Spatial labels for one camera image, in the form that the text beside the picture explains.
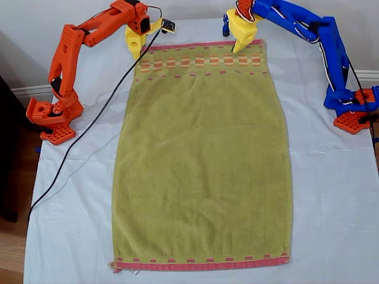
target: towel tag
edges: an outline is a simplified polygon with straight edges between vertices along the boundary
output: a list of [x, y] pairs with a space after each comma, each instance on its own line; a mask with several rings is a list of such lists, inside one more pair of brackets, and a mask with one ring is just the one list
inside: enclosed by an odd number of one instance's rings
[[129, 270], [129, 272], [133, 275], [137, 275], [140, 271], [139, 270]]

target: white wall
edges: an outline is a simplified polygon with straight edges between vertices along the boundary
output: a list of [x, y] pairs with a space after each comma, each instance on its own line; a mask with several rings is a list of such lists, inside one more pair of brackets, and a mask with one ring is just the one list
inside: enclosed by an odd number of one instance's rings
[[[47, 84], [64, 24], [80, 24], [111, 0], [1, 0], [0, 75], [12, 88]], [[221, 18], [234, 0], [146, 0], [171, 20]], [[379, 0], [292, 0], [313, 12], [334, 15], [346, 49], [360, 70], [379, 70]]]

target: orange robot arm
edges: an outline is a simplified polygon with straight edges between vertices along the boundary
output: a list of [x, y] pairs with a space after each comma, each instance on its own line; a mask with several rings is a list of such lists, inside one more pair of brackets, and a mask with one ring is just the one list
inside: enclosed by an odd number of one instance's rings
[[32, 123], [52, 130], [50, 133], [42, 132], [41, 139], [58, 145], [75, 136], [69, 123], [83, 111], [73, 89], [81, 45], [92, 47], [124, 24], [137, 34], [145, 34], [150, 30], [150, 18], [146, 12], [147, 6], [140, 1], [117, 0], [111, 4], [111, 8], [81, 25], [63, 27], [49, 73], [49, 82], [58, 102], [37, 102], [32, 98], [27, 108], [27, 117]]

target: white sheet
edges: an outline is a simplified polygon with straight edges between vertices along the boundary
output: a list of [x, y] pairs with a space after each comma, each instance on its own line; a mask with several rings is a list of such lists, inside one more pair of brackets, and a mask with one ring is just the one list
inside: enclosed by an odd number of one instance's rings
[[[222, 24], [221, 19], [178, 21], [176, 34], [162, 34], [156, 42], [226, 40]], [[132, 64], [123, 32], [81, 51], [75, 88], [85, 109], [72, 123], [78, 133]], [[113, 167], [130, 75], [33, 211], [25, 283], [378, 283], [379, 180], [369, 131], [350, 135], [333, 126], [335, 113], [323, 106], [327, 80], [318, 46], [268, 21], [259, 23], [257, 38], [267, 42], [269, 69], [288, 124], [294, 191], [291, 263], [213, 272], [142, 271], [137, 276], [108, 270]], [[43, 143], [33, 200], [49, 186], [71, 142], [59, 147]]]

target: yellow-green towel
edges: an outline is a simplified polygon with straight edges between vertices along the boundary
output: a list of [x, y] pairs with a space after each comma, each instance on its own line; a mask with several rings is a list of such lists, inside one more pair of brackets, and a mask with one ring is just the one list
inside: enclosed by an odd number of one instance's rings
[[264, 42], [155, 47], [136, 67], [113, 184], [114, 266], [290, 261], [284, 115]]

